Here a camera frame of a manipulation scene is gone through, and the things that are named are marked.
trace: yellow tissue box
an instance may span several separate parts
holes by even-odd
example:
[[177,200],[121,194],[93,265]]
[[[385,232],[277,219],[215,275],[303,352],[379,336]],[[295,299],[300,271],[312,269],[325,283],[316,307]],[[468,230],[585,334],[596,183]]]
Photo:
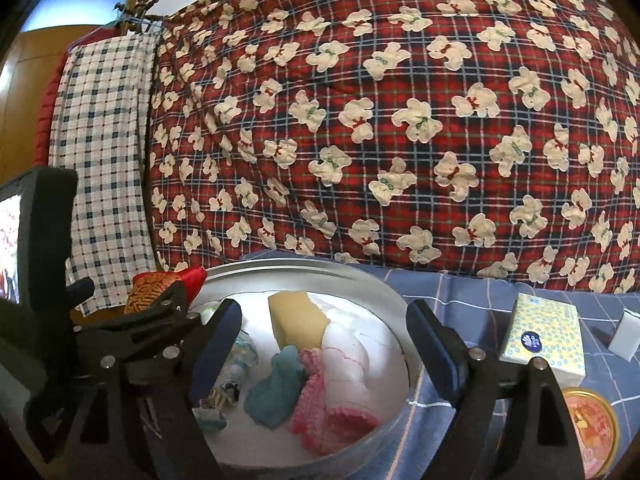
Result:
[[584,379],[580,321],[574,305],[518,294],[500,361],[526,364],[543,357],[561,388]]

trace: red plaid quilt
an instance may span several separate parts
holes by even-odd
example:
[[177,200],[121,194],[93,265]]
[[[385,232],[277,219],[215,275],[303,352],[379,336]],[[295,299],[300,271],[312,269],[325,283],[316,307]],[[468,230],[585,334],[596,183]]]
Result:
[[160,262],[636,290],[638,56],[605,0],[199,0],[158,50]]

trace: white checkered cloth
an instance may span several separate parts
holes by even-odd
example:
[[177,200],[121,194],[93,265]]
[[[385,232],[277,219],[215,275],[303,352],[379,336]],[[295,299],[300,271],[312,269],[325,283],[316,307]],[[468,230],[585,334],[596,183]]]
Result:
[[69,55],[51,125],[49,165],[78,172],[69,282],[91,277],[86,316],[125,304],[132,278],[155,270],[142,174],[155,34],[78,46]]

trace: blue cloth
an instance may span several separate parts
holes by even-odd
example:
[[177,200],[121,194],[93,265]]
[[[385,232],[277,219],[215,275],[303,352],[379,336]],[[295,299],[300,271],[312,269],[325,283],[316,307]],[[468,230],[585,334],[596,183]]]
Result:
[[257,424],[275,430],[293,413],[305,381],[298,350],[285,346],[271,358],[271,375],[249,390],[244,410]]
[[[254,258],[295,258],[293,253],[262,251]],[[640,352],[631,362],[607,349],[624,308],[640,312],[640,293],[593,294],[533,288],[527,283],[480,280],[449,276],[439,272],[354,265],[377,276],[409,302],[424,299],[438,319],[455,329],[468,346],[497,352],[507,332],[511,309],[520,292],[541,298],[572,303],[580,317],[586,377],[580,386],[605,397],[616,412],[620,444],[616,462],[640,429]],[[506,405],[499,400],[486,444],[495,449],[506,416]],[[447,432],[453,408],[438,397],[427,374],[407,399],[402,414],[402,430],[390,438],[372,462],[350,476],[350,480],[418,480]]]

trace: bedsheet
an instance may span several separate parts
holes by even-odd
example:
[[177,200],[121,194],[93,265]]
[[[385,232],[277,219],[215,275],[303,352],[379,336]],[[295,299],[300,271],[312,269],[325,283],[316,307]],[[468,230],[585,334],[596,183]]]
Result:
[[[281,251],[261,251],[247,258],[295,257]],[[443,272],[382,269],[357,264],[388,283],[407,301],[424,299],[444,325],[454,328],[468,346],[497,351],[520,292],[573,303],[580,317],[586,377],[581,387],[605,397],[620,426],[616,462],[640,428],[640,351],[630,363],[613,355],[606,346],[613,336],[623,308],[640,312],[640,293],[594,294],[532,288],[526,283],[451,276]],[[449,427],[454,410],[438,397],[428,375],[408,397],[401,430],[390,439],[377,458],[350,480],[417,480],[420,478]],[[486,449],[495,449],[506,418],[503,400],[496,404]]]

